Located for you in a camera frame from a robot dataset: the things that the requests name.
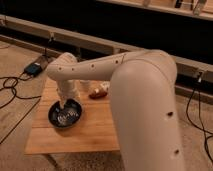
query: black cable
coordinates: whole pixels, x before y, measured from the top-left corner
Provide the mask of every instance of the black cable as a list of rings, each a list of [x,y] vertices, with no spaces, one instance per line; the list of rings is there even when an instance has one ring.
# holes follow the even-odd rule
[[[50,43],[53,41],[53,38],[50,38],[47,42],[47,44],[44,46],[44,53],[43,53],[43,56],[45,57],[46,61],[49,63],[49,56],[47,54],[47,49],[48,49],[48,46],[50,45]]]
[[[188,103],[187,103],[187,107],[186,107],[186,116],[187,116],[187,119],[188,119],[188,121],[191,123],[192,126],[194,126],[195,128],[197,128],[197,129],[203,131],[203,129],[202,129],[200,126],[198,126],[196,123],[194,123],[194,122],[191,120],[190,116],[189,116],[189,106],[190,106],[192,97],[193,97],[194,94],[195,94],[196,88],[197,88],[197,83],[196,83],[196,85],[194,86],[193,91],[192,91],[192,94],[191,94],[191,96],[190,96],[190,98],[189,98],[189,101],[188,101]],[[208,131],[208,130],[205,130],[205,132],[206,132],[206,133],[209,133],[209,134],[213,134],[212,132],[210,132],[210,131]]]
[[[16,125],[10,130],[10,132],[0,141],[0,145],[9,137],[9,135],[16,129],[16,127],[26,118],[26,116],[34,109],[34,107],[40,102],[38,99],[32,107],[24,114],[24,116],[16,123]]]
[[[31,100],[31,99],[37,99],[40,98],[41,96],[32,96],[32,97],[20,97],[17,94],[17,89],[16,86],[18,85],[19,81],[28,81],[29,79],[31,79],[32,77],[28,77],[28,78],[21,78],[23,76],[24,73],[22,73],[19,77],[1,77],[0,79],[5,79],[3,82],[3,88],[0,89],[1,91],[4,90],[11,90],[12,93],[12,97],[3,105],[0,106],[0,109],[6,107],[7,105],[9,105],[15,98],[21,99],[21,100]]]
[[[199,76],[198,81],[197,81],[196,85],[194,86],[194,89],[193,89],[193,91],[192,91],[192,94],[191,94],[191,96],[190,96],[190,98],[189,98],[189,101],[188,101],[188,104],[187,104],[187,107],[186,107],[186,115],[187,115],[188,121],[189,121],[195,128],[197,128],[197,129],[203,131],[203,135],[204,135],[204,149],[205,149],[205,152],[206,152],[206,154],[207,154],[209,160],[210,160],[211,163],[213,164],[213,158],[212,158],[212,156],[211,156],[211,154],[210,154],[209,146],[208,146],[208,140],[210,140],[211,138],[213,138],[213,133],[205,129],[204,123],[203,123],[203,121],[202,121],[202,117],[201,117],[201,95],[200,95],[200,89],[198,88],[199,85],[200,85],[200,83],[201,83],[201,75]],[[190,105],[190,102],[191,102],[192,97],[194,96],[194,93],[195,93],[196,89],[198,90],[198,110],[199,110],[198,116],[199,116],[199,121],[200,121],[200,123],[201,123],[201,127],[199,127],[197,124],[195,124],[195,123],[191,120],[191,118],[190,118],[190,116],[189,116],[189,113],[188,113],[189,105]]]

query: power cord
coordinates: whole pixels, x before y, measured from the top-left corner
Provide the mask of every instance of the power cord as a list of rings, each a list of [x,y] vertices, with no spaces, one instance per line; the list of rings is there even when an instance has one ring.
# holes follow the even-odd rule
[[[32,105],[32,107],[24,114],[24,116],[16,123],[16,125],[10,130],[10,132],[0,141],[0,145],[9,137],[9,135],[16,129],[16,127],[26,118],[26,116],[35,108],[40,102],[40,98]]]
[[[0,106],[0,109],[9,105],[15,98],[18,98],[21,100],[30,100],[30,99],[37,99],[37,98],[41,97],[41,96],[21,97],[17,94],[16,86],[18,85],[18,83],[20,81],[28,81],[29,79],[32,78],[32,77],[22,78],[23,75],[24,75],[24,73],[22,73],[18,77],[0,77],[0,80],[4,79],[3,88],[0,89],[0,92],[2,92],[4,90],[11,90],[11,93],[13,95],[5,104]]]
[[[186,116],[187,116],[187,119],[191,123],[192,126],[194,126],[195,128],[197,128],[197,129],[199,129],[199,130],[201,130],[203,132],[203,135],[204,135],[204,149],[205,149],[205,152],[206,152],[209,160],[213,164],[213,158],[212,158],[212,156],[210,154],[209,145],[208,145],[208,141],[211,138],[213,138],[213,133],[205,129],[205,126],[204,126],[204,123],[203,123],[202,117],[201,117],[201,95],[200,95],[200,89],[199,89],[199,86],[200,86],[201,82],[202,82],[202,73],[198,76],[198,80],[197,80],[197,82],[196,82],[196,84],[195,84],[195,86],[193,88],[192,94],[191,94],[191,96],[189,98],[189,101],[187,103]],[[196,123],[194,123],[191,120],[191,118],[189,116],[189,112],[188,112],[189,106],[190,106],[190,102],[191,102],[191,100],[192,100],[192,98],[193,98],[193,96],[195,94],[196,89],[198,91],[198,110],[199,110],[198,116],[199,116],[199,121],[201,123],[201,127],[198,126]]]

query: floor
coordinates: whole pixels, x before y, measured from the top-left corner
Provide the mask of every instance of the floor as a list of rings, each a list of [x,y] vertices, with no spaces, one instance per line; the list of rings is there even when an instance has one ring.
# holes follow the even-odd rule
[[[34,60],[38,53],[32,52],[12,45],[7,49],[0,42],[0,77],[17,75],[23,67]],[[45,73],[36,78],[33,84],[23,83],[18,91],[22,95],[35,95],[42,92],[45,80]],[[1,94],[0,99],[7,98],[7,93]],[[176,96],[177,109],[180,118],[180,128],[183,140],[184,155],[187,171],[210,171],[212,165],[209,162],[203,148],[203,134],[190,126],[185,117],[187,98]],[[10,106],[0,109],[0,115],[10,113],[16,117],[17,111],[25,112],[34,101],[14,101]],[[17,126],[9,137],[0,145],[0,170],[1,171],[52,171],[55,170],[51,164],[41,155],[25,155],[24,149],[31,128],[31,123],[36,109]],[[190,113],[194,121],[198,122],[198,104],[192,101]],[[202,103],[202,116],[206,128],[213,130],[213,106]],[[213,141],[209,143],[210,151],[213,154]],[[121,171],[124,170],[119,152],[97,152],[97,153],[70,153],[54,154],[64,171]]]

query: metal object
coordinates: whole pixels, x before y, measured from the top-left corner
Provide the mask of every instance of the metal object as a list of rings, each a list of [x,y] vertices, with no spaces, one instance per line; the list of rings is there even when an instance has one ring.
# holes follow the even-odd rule
[[[206,2],[207,2],[207,0],[198,0],[197,4],[196,4],[196,6],[193,10],[194,15],[200,15],[201,14]]]

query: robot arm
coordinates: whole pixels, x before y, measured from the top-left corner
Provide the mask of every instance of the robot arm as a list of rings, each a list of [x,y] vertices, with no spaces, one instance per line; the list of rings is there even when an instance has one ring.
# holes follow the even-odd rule
[[[65,95],[68,80],[110,80],[110,106],[127,171],[184,171],[174,93],[177,71],[168,54],[127,52],[75,63],[65,53],[47,74],[65,100],[70,98]]]

